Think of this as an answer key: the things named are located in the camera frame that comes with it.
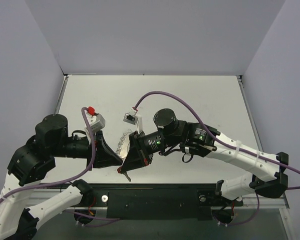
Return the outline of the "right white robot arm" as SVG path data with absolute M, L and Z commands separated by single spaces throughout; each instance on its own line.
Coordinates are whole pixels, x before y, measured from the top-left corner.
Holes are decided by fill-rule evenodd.
M 129 134 L 129 149 L 119 174 L 146 167 L 153 155 L 168 156 L 181 152 L 189 156 L 217 159 L 246 171 L 242 176 L 219 180 L 213 192 L 214 201 L 225 204 L 229 200 L 256 193 L 262 197 L 279 198 L 288 188 L 288 176 L 280 163 L 288 164 L 288 155 L 280 152 L 266 154 L 234 141 L 217 129 L 199 123 L 178 120 L 169 108 L 159 110 L 153 117 L 157 131 L 144 134 L 140 129 Z

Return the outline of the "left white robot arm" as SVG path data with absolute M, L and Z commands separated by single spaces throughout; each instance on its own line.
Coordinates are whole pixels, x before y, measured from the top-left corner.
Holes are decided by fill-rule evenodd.
M 92 207 L 98 196 L 79 173 L 59 181 L 68 187 L 54 197 L 31 207 L 28 200 L 43 183 L 57 157 L 86 159 L 86 170 L 119 166 L 122 160 L 106 144 L 102 129 L 105 119 L 99 113 L 82 109 L 86 123 L 84 136 L 68 134 L 68 120 L 60 114 L 46 116 L 35 127 L 35 134 L 17 149 L 8 165 L 0 195 L 0 240 L 29 240 L 48 220 L 73 206 Z

